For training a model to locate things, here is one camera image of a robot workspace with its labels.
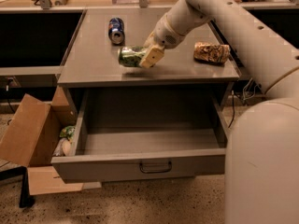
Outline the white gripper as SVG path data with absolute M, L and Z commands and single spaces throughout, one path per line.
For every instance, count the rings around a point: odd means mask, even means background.
M 177 15 L 165 13 L 145 41 L 143 47 L 147 48 L 147 51 L 139 65 L 142 68 L 151 68 L 164 57 L 164 49 L 177 47 L 186 34 L 187 26 L 184 22 Z

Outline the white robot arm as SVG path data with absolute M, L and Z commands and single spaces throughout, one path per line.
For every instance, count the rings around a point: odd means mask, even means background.
M 299 224 L 298 50 L 234 0 L 178 0 L 157 22 L 142 66 L 151 67 L 213 20 L 264 101 L 236 119 L 225 156 L 225 224 Z

